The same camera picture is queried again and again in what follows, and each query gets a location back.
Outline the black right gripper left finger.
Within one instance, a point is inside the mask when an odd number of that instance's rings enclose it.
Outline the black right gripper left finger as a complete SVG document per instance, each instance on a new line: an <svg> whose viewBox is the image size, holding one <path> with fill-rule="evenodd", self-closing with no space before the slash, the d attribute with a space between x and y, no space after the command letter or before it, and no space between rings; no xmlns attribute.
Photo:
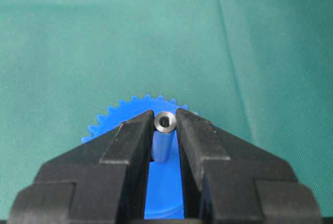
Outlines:
<svg viewBox="0 0 333 224"><path fill-rule="evenodd" d="M21 190L8 223L125 223L142 219L154 113L45 162Z"/></svg>

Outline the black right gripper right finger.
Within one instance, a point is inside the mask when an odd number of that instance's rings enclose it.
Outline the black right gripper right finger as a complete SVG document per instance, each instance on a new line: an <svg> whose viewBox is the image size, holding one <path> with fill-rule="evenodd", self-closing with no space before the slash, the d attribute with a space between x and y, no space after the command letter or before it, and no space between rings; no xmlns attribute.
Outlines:
<svg viewBox="0 0 333 224"><path fill-rule="evenodd" d="M185 109L176 111L184 215L206 223L322 223L291 165Z"/></svg>

